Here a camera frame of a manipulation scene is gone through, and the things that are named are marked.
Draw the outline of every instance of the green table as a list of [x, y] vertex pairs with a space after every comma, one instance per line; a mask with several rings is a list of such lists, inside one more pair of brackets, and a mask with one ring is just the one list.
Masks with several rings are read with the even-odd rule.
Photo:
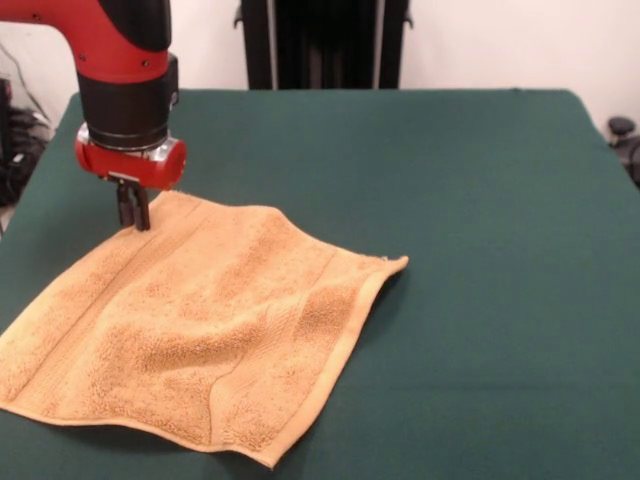
[[[117, 228], [73, 99], [0, 245], [0, 327]], [[0, 478], [640, 478], [640, 198], [562, 91], [185, 92], [180, 188], [411, 256], [275, 473], [0, 414]]]

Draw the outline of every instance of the green tablecloth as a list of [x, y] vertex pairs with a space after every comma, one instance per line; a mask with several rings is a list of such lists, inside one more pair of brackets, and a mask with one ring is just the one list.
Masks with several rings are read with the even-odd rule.
[[[0, 244], [0, 327], [117, 228], [77, 98]], [[182, 190], [411, 257], [275, 473], [0, 414], [0, 478], [639, 479], [640, 198], [567, 92], [185, 92]]]

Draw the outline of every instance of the terry cloth towel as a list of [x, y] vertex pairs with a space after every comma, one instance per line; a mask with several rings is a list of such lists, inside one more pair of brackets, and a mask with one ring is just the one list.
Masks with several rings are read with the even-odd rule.
[[122, 425], [273, 468], [320, 414], [383, 283], [279, 210], [178, 192], [119, 231], [0, 337], [0, 408]]

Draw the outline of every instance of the black stand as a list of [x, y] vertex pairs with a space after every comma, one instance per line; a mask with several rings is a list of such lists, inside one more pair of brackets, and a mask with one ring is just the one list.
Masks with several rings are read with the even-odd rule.
[[249, 88], [398, 88], [409, 0], [242, 0]]

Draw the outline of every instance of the black cable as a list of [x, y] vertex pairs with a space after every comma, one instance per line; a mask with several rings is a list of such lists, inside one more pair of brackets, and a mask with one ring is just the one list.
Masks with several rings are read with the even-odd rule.
[[18, 71], [18, 78], [20, 79], [20, 83], [24, 87], [24, 91], [27, 93], [27, 96], [29, 97], [29, 100], [31, 100], [31, 102], [33, 102], [33, 105], [36, 107], [36, 109], [39, 111], [39, 113], [45, 118], [45, 120], [47, 120], [47, 122], [51, 123], [51, 119], [49, 118], [49, 116], [44, 111], [44, 108], [42, 108], [42, 105], [40, 105], [38, 100], [36, 100], [36, 98], [33, 96], [33, 94], [29, 91], [29, 87], [27, 87], [27, 82], [25, 81], [24, 75], [22, 73], [22, 68], [20, 67], [20, 62], [18, 62], [16, 57], [14, 57], [11, 54], [11, 52], [9, 52], [9, 50], [7, 50], [7, 47], [5, 47], [2, 44], [2, 42], [0, 42], [0, 50], [15, 65], [16, 70]]

